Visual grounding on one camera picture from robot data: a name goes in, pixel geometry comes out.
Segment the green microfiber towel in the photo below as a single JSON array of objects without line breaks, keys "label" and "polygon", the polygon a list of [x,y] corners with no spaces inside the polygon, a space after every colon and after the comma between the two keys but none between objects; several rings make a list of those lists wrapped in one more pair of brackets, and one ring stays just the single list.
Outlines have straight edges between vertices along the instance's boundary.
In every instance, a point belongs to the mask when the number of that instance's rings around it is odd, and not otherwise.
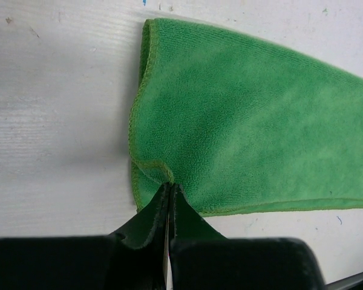
[{"label": "green microfiber towel", "polygon": [[203,216],[363,208],[363,79],[246,34],[145,21],[128,142],[138,209],[165,182]]}]

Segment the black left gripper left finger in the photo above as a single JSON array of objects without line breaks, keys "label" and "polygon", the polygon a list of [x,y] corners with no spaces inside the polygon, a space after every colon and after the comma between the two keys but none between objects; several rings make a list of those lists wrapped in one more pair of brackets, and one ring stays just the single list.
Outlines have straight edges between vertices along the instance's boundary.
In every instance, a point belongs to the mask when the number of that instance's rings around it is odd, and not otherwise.
[{"label": "black left gripper left finger", "polygon": [[0,289],[166,289],[169,189],[107,235],[0,238]]}]

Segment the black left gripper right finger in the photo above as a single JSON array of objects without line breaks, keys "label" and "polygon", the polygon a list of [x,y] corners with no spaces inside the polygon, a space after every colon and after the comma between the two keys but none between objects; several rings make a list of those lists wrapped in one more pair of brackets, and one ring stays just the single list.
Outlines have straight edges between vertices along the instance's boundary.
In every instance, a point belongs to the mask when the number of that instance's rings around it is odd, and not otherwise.
[{"label": "black left gripper right finger", "polygon": [[295,238],[229,239],[169,193],[169,257],[174,289],[325,289],[315,255]]}]

